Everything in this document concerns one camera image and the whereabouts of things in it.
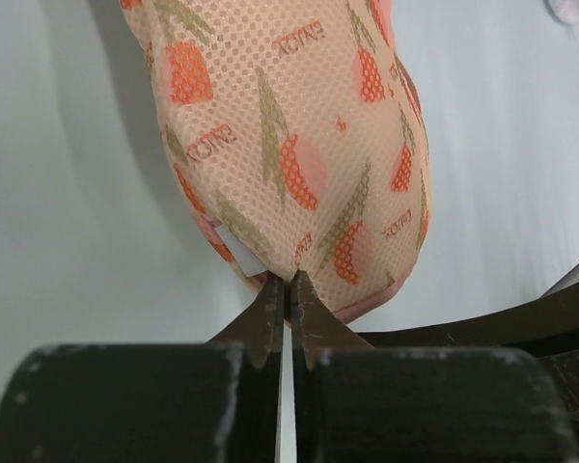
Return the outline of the pink tulip mesh laundry bag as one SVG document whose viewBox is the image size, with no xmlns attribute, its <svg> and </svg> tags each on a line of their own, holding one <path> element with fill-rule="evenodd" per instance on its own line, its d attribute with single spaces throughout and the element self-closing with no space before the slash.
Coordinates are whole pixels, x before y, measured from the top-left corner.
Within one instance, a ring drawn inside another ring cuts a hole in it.
<svg viewBox="0 0 579 463">
<path fill-rule="evenodd" d="M 428 139 L 389 1 L 123 1 L 206 240 L 251 288 L 309 276 L 351 322 L 413 270 Z"/>
</svg>

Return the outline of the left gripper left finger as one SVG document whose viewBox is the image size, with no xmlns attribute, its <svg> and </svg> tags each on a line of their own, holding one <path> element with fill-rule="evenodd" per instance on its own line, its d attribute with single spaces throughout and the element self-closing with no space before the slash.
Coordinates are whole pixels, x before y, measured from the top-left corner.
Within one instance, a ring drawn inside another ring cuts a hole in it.
<svg viewBox="0 0 579 463">
<path fill-rule="evenodd" d="M 0 400 L 0 462 L 273 462 L 284 284 L 204 343 L 53 344 Z"/>
</svg>

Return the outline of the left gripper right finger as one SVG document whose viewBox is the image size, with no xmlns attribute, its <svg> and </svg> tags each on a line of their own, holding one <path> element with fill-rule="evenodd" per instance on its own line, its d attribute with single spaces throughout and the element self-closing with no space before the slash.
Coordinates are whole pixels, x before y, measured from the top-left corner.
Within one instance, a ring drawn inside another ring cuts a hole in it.
<svg viewBox="0 0 579 463">
<path fill-rule="evenodd" d="M 505 347 L 376 348 L 289 290 L 300 462 L 579 462 L 556 387 Z"/>
</svg>

